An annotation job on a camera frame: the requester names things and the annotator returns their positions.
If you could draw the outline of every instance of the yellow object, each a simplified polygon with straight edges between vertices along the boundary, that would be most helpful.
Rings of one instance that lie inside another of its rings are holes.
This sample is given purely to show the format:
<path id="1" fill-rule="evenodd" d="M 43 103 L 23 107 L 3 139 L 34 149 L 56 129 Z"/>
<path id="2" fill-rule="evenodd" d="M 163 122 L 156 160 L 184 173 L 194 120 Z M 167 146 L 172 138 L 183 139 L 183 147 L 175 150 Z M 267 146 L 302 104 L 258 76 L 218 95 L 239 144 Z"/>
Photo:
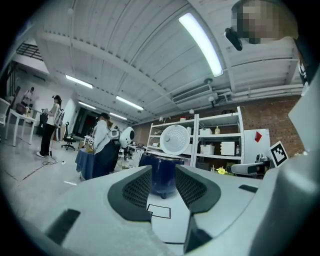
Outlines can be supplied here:
<path id="1" fill-rule="evenodd" d="M 218 174 L 225 174 L 226 173 L 226 170 L 223 169 L 223 168 L 219 168 L 219 169 L 216 169 L 218 171 Z"/>

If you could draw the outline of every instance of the person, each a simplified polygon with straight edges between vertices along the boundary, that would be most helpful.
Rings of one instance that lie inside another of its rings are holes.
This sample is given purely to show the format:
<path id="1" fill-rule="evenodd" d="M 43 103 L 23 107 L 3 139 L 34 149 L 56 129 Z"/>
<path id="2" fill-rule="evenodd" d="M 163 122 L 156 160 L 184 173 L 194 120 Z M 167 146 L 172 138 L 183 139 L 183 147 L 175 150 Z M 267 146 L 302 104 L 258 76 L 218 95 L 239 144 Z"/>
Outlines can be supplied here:
<path id="1" fill-rule="evenodd" d="M 110 173 L 110 168 L 116 154 L 116 147 L 109 138 L 113 123 L 107 113 L 101 113 L 96 125 L 93 140 L 94 164 L 92 178 Z"/>
<path id="2" fill-rule="evenodd" d="M 32 96 L 34 94 L 34 87 L 31 87 L 31 90 L 27 90 L 22 98 L 21 104 L 24 105 L 25 107 L 28 107 L 29 104 L 32 102 Z"/>
<path id="3" fill-rule="evenodd" d="M 46 125 L 44 127 L 43 135 L 42 135 L 42 141 L 41 141 L 41 151 L 37 152 L 36 154 L 44 158 L 45 156 L 49 156 L 49 147 L 50 147 L 50 140 L 52 133 L 55 131 L 55 118 L 58 114 L 58 110 L 61 109 L 61 97 L 59 95 L 55 95 L 53 97 L 53 106 L 50 111 L 47 109 L 43 112 L 48 116 L 48 120 L 46 122 Z"/>

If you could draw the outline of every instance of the white ceiling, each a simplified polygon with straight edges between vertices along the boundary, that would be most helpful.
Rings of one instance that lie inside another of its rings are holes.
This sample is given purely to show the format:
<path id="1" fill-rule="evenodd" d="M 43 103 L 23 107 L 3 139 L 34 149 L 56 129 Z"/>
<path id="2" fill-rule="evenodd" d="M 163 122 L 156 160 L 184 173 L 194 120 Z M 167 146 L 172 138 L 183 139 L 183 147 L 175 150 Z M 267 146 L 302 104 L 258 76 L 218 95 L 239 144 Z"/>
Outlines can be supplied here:
<path id="1" fill-rule="evenodd" d="M 34 22 L 35 40 L 57 83 L 73 87 L 79 100 L 136 123 L 188 109 L 172 97 L 212 78 L 213 90 L 233 93 L 301 84 L 296 49 L 289 38 L 244 44 L 237 51 L 224 37 L 237 0 L 59 0 Z M 68 9 L 73 8 L 73 15 Z M 217 51 L 223 75 L 213 77 L 199 47 L 178 18 L 192 13 Z M 89 89 L 65 75 L 93 84 Z M 119 95 L 144 107 L 141 113 Z"/>

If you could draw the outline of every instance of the blue container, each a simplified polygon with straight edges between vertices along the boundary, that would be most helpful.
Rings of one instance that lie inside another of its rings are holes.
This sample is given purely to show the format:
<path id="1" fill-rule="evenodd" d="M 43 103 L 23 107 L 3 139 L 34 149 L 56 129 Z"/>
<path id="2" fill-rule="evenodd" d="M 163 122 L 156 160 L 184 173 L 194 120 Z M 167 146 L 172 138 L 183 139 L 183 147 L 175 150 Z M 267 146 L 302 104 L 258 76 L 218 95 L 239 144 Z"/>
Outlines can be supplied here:
<path id="1" fill-rule="evenodd" d="M 176 190 L 175 165 L 183 165 L 184 160 L 156 155 L 152 152 L 143 153 L 139 166 L 152 166 L 151 193 L 167 198 Z"/>

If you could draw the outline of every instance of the shelf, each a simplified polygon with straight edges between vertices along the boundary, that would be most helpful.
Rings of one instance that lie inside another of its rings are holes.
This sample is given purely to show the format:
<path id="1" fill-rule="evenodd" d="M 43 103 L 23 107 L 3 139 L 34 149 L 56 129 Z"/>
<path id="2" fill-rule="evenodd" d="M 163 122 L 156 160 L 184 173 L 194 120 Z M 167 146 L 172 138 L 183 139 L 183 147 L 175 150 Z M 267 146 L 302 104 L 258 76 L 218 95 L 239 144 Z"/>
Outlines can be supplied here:
<path id="1" fill-rule="evenodd" d="M 157 147 L 157 146 L 148 146 L 148 148 L 153 149 L 153 150 L 159 150 L 159 151 L 163 152 L 163 150 L 160 147 Z M 182 153 L 179 156 L 181 157 L 182 155 L 191 156 L 191 153 Z"/>
<path id="2" fill-rule="evenodd" d="M 195 120 L 194 119 L 190 119 L 190 120 L 185 120 L 185 121 L 178 121 L 178 122 L 167 122 L 167 123 L 163 123 L 163 124 L 156 124 L 156 125 L 153 125 L 151 126 L 151 128 L 167 128 L 168 126 L 172 126 L 172 125 L 180 125 L 180 126 L 183 126 L 183 127 L 191 127 L 193 128 L 194 127 L 194 122 Z"/>
<path id="3" fill-rule="evenodd" d="M 234 155 L 196 154 L 196 156 L 197 157 L 204 157 L 204 158 L 241 160 L 241 156 L 234 156 Z"/>
<path id="4" fill-rule="evenodd" d="M 153 149 L 153 150 L 161 150 L 163 151 L 160 147 L 158 146 L 148 146 L 148 148 Z"/>
<path id="5" fill-rule="evenodd" d="M 150 138 L 160 138 L 161 135 L 150 135 Z"/>
<path id="6" fill-rule="evenodd" d="M 199 139 L 204 139 L 210 142 L 227 142 L 237 141 L 241 137 L 241 133 L 226 133 L 226 134 L 212 134 L 212 135 L 199 135 Z"/>
<path id="7" fill-rule="evenodd" d="M 236 126 L 238 125 L 238 119 L 238 113 L 220 114 L 199 118 L 199 123 L 203 124 L 205 127 Z"/>

